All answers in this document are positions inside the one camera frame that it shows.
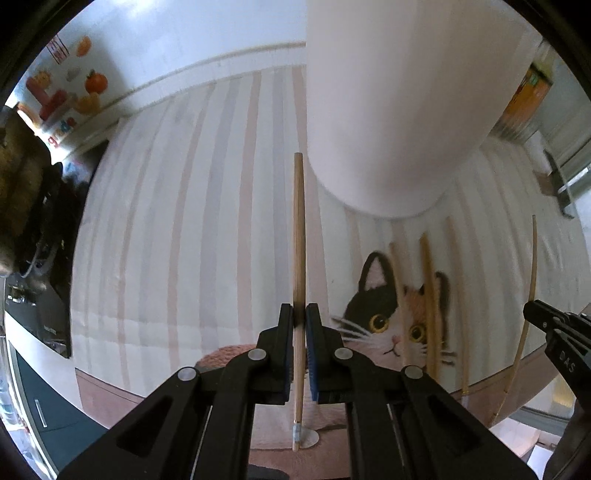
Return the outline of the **wooden chopstick green band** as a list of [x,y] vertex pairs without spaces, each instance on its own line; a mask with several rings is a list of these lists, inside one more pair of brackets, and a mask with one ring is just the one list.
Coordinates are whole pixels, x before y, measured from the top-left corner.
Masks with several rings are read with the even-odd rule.
[[301,446],[305,378],[305,198],[304,155],[294,154],[294,421],[293,450]]

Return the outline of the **teal cabinet door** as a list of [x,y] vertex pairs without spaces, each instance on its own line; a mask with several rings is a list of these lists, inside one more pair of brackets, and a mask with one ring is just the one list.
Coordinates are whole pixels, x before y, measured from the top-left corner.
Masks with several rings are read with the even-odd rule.
[[24,407],[34,439],[52,469],[59,474],[107,429],[53,389],[13,347],[9,364],[17,399]]

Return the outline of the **brown card wallet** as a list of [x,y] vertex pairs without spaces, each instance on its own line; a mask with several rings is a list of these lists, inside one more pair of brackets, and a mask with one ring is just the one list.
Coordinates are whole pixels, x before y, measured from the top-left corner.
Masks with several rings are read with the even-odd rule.
[[551,176],[544,176],[544,175],[538,176],[537,180],[538,180],[540,192],[544,196],[549,196],[549,197],[557,197],[558,196],[558,190],[557,190],[557,188],[555,186],[555,182]]

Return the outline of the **striped cat print mat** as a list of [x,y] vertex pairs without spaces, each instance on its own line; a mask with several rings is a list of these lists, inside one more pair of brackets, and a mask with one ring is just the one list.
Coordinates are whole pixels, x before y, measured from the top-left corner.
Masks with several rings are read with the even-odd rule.
[[[86,413],[110,426],[123,393],[148,396],[185,366],[221,365],[253,347],[293,299],[294,153],[307,141],[303,67],[254,71],[188,89],[122,118],[90,184],[71,287],[72,358],[98,382]],[[538,222],[536,296],[578,312],[590,300],[581,224],[540,192],[544,150],[490,137],[421,214],[349,208],[305,175],[307,298],[322,322],[377,365],[400,369],[401,320],[389,245],[397,244],[412,324],[411,363],[426,367],[420,238],[441,279],[439,383],[461,398],[460,322],[446,218],[460,244],[470,332],[468,410],[489,422],[522,328]],[[529,327],[499,416],[555,369]]]

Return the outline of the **orange label sauce bottle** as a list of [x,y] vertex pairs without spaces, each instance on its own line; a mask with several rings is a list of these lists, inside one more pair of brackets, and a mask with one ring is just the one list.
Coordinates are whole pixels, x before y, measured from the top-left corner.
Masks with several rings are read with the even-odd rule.
[[532,64],[500,119],[514,122],[532,119],[552,85],[552,80]]

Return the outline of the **cream cylindrical utensil holder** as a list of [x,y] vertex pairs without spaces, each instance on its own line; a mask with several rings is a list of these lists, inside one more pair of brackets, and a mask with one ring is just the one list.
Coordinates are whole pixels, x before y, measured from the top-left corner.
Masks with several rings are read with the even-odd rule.
[[311,1],[318,181],[370,215],[428,210],[500,119],[541,40],[503,1]]

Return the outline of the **stainless steel stock pot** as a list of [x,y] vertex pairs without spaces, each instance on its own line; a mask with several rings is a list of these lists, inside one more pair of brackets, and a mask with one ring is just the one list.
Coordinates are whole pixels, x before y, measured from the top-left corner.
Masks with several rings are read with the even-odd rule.
[[1,277],[17,265],[17,243],[25,232],[50,167],[43,141],[13,108],[1,108]]

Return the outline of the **fruit cartoon wall sticker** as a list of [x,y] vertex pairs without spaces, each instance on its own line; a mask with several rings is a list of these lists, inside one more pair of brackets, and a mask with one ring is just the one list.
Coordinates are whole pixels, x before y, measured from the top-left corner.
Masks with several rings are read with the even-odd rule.
[[66,44],[54,36],[17,85],[15,109],[41,140],[58,148],[100,112],[108,87],[91,37],[80,36]]

